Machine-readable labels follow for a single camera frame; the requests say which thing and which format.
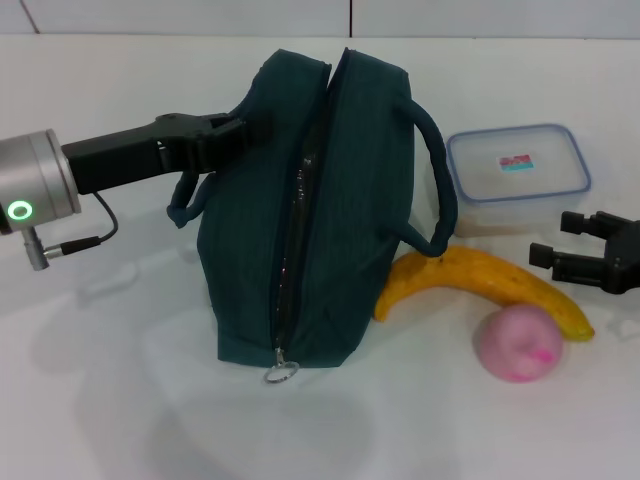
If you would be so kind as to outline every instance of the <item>pink ball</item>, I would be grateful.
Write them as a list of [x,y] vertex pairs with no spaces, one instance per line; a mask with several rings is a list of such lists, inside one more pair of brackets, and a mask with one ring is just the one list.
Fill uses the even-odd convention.
[[493,315],[474,339],[480,363],[496,377],[526,383],[548,374],[562,356],[563,339],[553,318],[534,305],[515,305]]

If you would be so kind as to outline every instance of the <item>silver cylinder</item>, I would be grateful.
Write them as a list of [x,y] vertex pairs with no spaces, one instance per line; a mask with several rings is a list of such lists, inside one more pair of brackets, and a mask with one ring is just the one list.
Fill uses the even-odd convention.
[[0,141],[0,207],[3,234],[80,213],[69,162],[53,130]]

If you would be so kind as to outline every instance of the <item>zipper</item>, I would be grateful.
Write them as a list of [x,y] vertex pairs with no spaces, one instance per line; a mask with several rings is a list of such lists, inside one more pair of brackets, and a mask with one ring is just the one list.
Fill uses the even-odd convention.
[[[318,173],[318,146],[320,127],[324,123],[326,111],[326,86],[331,67],[326,65],[319,85],[319,91],[307,120],[307,134],[296,149],[297,157],[291,161],[287,185],[291,190],[285,190],[283,196],[282,217],[279,227],[279,241],[276,242],[276,252],[281,256],[275,257],[272,275],[272,313],[271,335],[272,346],[276,355],[275,365],[267,371],[264,380],[267,383],[281,383],[291,378],[298,370],[296,362],[285,361],[285,352],[295,331],[298,320],[296,313],[299,296],[297,285],[300,282],[304,267],[305,228],[311,210],[315,180]],[[290,373],[276,380],[269,375],[275,370],[287,369]]]

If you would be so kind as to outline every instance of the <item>label sticker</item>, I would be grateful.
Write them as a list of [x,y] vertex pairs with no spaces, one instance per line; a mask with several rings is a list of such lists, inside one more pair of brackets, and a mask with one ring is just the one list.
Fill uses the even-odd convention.
[[498,165],[503,172],[516,172],[533,168],[531,155],[515,155],[513,157],[498,158]]

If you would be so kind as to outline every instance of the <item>cable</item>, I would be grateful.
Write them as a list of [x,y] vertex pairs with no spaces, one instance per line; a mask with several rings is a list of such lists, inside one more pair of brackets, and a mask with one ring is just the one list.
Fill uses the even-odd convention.
[[115,213],[113,213],[113,210],[111,210],[111,207],[107,204],[107,202],[104,201],[104,198],[102,198],[102,196],[98,192],[95,192],[93,195],[100,202],[100,205],[102,205],[107,211],[107,214],[109,214],[109,218],[111,218],[111,221],[113,222],[113,228],[111,229],[111,231],[104,237],[100,237],[100,243],[102,243],[109,240],[118,232],[118,219],[116,218]]
[[111,229],[111,231],[104,237],[80,238],[78,240],[71,240],[70,242],[64,242],[60,245],[49,247],[44,252],[47,258],[56,258],[63,255],[71,255],[72,253],[81,252],[82,250],[97,247],[102,242],[106,242],[116,234],[116,232],[118,231],[118,219],[116,218],[116,215],[113,213],[111,207],[107,205],[107,202],[104,201],[104,198],[102,198],[99,193],[94,193],[94,195],[100,202],[100,205],[102,205],[107,211],[107,213],[109,214],[109,218],[111,218],[111,221],[113,222],[113,228]]

